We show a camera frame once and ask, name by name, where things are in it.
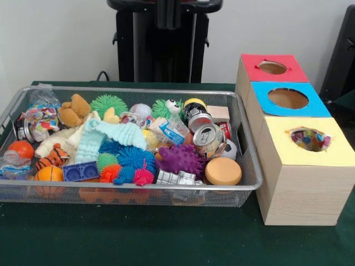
black cable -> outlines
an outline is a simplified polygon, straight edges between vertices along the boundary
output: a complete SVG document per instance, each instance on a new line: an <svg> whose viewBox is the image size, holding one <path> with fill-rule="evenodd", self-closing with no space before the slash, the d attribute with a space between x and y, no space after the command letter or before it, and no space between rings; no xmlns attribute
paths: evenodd
<svg viewBox="0 0 355 266"><path fill-rule="evenodd" d="M101 71L101 72L99 73L98 77L96 78L96 81L99 81L99 80L100 80L102 74L105 75L107 81L110 81L109 75L106 73L106 71Z"/></svg>

metal basket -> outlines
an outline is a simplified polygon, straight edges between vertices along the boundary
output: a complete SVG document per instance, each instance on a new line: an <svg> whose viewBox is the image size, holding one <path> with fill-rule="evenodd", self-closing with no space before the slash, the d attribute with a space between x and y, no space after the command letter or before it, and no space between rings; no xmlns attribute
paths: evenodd
<svg viewBox="0 0 355 266"><path fill-rule="evenodd" d="M0 117L2 146L0 156L9 144L16 140L12 122L26 111L29 96L38 86L22 89L11 100ZM70 101L74 93L80 94L89 103L99 95L112 94L123 99L127 106L145 103L150 106L156 99L185 101L200 98L208 105L228 106L232 128L232 141L237 144L237 162L242 168L242 179L237 186L210 185L146 185L116 186L111 183L95 182L39 182L27 180L0 180L0 201L30 203L95 203L95 204L139 204L165 206L209 206L241 207L251 191L261 186L262 173L251 138L248 121L240 97L231 92L183 91L123 88L79 88L52 87L61 102Z"/></svg>

brown teddy bear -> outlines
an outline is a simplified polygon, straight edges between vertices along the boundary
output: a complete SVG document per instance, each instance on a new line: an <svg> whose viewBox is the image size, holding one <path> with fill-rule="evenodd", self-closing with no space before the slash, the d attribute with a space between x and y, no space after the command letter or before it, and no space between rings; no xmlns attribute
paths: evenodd
<svg viewBox="0 0 355 266"><path fill-rule="evenodd" d="M79 94L72 96L72 101L62 103L62 107L58 109L58 118L62 124L73 127L79 126L91 112L91 107Z"/></svg>

white wall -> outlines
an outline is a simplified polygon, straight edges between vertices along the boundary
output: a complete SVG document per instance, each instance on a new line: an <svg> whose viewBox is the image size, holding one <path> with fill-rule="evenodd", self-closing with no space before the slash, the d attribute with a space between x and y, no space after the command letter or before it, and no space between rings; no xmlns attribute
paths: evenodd
<svg viewBox="0 0 355 266"><path fill-rule="evenodd" d="M210 14L202 82L234 83L240 53L290 53L320 89L353 0L225 0ZM0 0L0 111L32 80L117 80L105 0Z"/></svg>

green spiky ball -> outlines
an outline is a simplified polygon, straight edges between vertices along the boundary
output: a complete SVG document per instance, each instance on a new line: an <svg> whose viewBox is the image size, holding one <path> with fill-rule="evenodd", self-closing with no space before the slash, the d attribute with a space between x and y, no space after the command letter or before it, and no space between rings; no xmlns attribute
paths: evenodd
<svg viewBox="0 0 355 266"><path fill-rule="evenodd" d="M114 95L101 95L90 104L93 111L97 111L101 119L110 107L115 109L115 115L120 116L123 112L128 112L127 104L121 98Z"/></svg>
<svg viewBox="0 0 355 266"><path fill-rule="evenodd" d="M171 113L170 113L169 109L165 107L165 102L166 102L166 100L156 100L155 101L155 103L153 104L153 108L152 108L152 111L153 111L152 116L154 118L164 117L166 119L170 119ZM183 103L181 101L177 101L176 103L181 109L180 118L183 119L184 118L183 114L182 114Z"/></svg>
<svg viewBox="0 0 355 266"><path fill-rule="evenodd" d="M105 166L116 165L117 163L118 163L118 160L117 160L116 156L105 152L103 154L99 154L99 157L96 161L96 167L99 170L99 172L101 172Z"/></svg>

